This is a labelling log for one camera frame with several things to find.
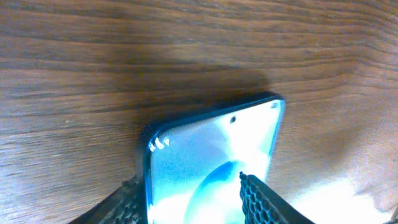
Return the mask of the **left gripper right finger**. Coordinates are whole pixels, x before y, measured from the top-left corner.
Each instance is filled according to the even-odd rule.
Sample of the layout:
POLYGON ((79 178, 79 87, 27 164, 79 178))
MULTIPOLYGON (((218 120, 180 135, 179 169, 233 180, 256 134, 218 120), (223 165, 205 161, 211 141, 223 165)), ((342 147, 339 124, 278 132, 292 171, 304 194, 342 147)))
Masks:
POLYGON ((255 175, 239 173, 245 224, 314 224, 255 175))

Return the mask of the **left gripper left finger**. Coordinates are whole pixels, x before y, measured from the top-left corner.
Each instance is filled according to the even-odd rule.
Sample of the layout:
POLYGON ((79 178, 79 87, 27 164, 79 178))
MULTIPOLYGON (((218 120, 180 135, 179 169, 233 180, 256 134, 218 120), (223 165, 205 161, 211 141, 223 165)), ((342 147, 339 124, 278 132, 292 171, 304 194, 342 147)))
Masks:
POLYGON ((144 181, 135 175, 69 224, 145 224, 145 202, 144 181))

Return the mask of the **blue Galaxy smartphone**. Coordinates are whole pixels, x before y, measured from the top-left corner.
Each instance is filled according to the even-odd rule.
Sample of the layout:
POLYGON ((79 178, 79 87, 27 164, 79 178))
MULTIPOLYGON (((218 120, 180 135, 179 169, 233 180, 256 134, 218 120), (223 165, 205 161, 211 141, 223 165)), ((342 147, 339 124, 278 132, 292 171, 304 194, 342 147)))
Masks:
POLYGON ((266 179, 284 109, 263 92, 148 125, 145 222, 243 223, 239 175, 266 179))

